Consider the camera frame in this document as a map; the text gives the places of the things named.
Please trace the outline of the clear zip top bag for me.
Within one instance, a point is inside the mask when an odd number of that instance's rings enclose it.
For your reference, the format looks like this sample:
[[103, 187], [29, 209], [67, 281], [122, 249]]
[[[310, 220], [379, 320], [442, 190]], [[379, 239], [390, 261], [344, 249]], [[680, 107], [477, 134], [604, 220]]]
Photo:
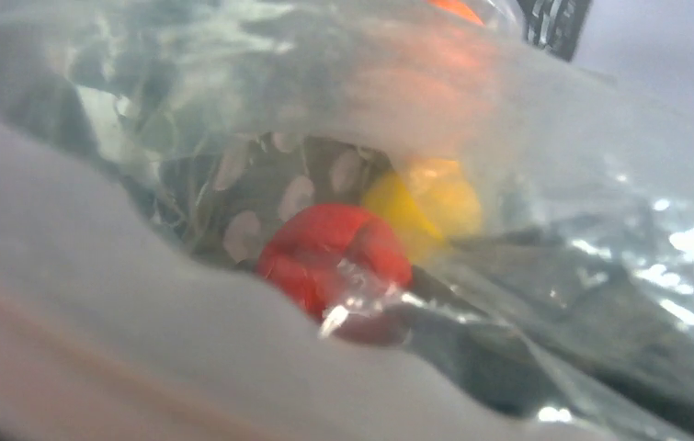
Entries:
[[[463, 3], [0, 1], [0, 440], [694, 440], [694, 120]], [[255, 274], [430, 158], [409, 287]]]

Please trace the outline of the fake red tomato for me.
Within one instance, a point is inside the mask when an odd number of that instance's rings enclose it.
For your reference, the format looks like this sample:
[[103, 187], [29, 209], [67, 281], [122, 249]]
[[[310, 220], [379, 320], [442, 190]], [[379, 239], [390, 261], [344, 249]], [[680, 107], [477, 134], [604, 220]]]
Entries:
[[346, 287], [337, 270], [344, 260], [402, 288], [413, 280], [412, 264], [390, 225], [366, 209], [336, 203], [310, 206], [286, 221], [254, 272], [320, 322]]

